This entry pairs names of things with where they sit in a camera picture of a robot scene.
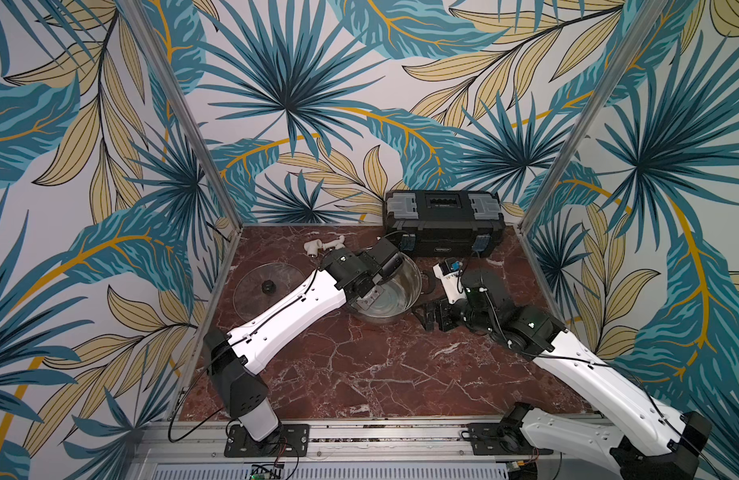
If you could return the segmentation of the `stainless steel pot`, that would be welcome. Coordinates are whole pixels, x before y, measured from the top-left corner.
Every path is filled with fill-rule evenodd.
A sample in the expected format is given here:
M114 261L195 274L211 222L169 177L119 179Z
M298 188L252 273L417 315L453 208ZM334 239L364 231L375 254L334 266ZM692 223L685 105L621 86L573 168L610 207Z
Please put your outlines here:
M411 312L421 296L433 293L435 276L423 271L405 254L401 267L387 283L375 286L365 298L353 300L346 309L359 320L377 325L395 323Z

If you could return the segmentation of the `glass pot lid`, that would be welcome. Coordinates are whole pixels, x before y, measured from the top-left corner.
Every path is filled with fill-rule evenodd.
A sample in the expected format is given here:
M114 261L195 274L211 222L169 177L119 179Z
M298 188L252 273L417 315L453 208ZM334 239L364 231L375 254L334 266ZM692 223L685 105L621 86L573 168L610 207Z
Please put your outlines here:
M296 267L271 262L250 270L236 284L232 305L241 323L257 318L305 280Z

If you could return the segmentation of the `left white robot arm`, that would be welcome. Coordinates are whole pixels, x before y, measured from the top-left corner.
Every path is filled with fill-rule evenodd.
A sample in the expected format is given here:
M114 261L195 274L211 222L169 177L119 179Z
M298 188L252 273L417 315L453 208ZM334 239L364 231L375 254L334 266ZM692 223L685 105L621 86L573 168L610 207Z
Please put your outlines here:
M270 360L325 315L391 281L401 266L403 254L385 238L357 253L335 249L303 284L253 320L227 332L215 327L206 332L209 380L227 415L240 422L249 439L267 447L280 436L280 420L260 377Z

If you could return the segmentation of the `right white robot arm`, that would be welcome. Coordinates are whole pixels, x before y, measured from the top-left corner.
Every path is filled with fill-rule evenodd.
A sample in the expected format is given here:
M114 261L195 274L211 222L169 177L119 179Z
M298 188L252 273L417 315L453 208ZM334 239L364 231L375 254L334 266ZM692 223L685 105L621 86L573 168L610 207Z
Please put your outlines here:
M501 278L441 262L425 274L425 292L443 296L415 309L423 328L465 328L529 360L575 390L609 425L549 414L519 402L497 423L471 424L465 438L477 455L557 452L623 479L691 479L699 471L711 422L680 412L599 359L547 310L516 304Z

